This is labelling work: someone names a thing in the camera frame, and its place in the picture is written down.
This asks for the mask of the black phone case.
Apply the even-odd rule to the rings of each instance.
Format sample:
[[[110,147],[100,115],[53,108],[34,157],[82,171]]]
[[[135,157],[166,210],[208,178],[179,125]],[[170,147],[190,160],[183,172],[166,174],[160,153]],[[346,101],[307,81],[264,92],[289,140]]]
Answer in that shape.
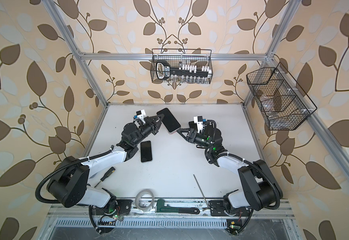
[[[204,123],[204,134],[207,136],[213,136],[215,133],[215,121],[214,120],[207,120]]]

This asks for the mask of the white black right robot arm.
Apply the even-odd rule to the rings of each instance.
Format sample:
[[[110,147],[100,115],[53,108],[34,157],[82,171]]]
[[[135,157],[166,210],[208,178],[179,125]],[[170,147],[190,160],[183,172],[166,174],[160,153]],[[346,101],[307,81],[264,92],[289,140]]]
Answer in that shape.
[[[176,132],[188,143],[203,149],[209,164],[227,169],[239,177],[241,189],[225,194],[222,201],[222,209],[228,216],[241,216],[243,210],[248,211],[243,223],[226,228],[230,235],[238,236],[255,211],[277,210],[283,192],[265,161],[250,162],[230,153],[222,145],[221,131],[214,120],[200,119],[195,125],[196,128],[179,128]]]

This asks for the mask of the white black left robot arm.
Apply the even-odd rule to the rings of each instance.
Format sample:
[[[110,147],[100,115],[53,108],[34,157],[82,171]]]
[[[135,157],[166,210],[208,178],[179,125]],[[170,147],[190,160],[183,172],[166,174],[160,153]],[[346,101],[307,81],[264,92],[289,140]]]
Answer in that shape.
[[[98,234],[103,234],[94,220],[93,211],[98,209],[104,215],[116,218],[120,207],[114,194],[89,180],[98,173],[103,173],[99,182],[108,178],[115,165],[131,159],[144,139],[159,132],[163,119],[163,114],[148,117],[144,111],[138,111],[133,122],[124,126],[120,142],[109,150],[78,159],[66,157],[41,180],[35,190],[36,199],[41,203],[61,204],[65,208],[87,206],[92,226]]]

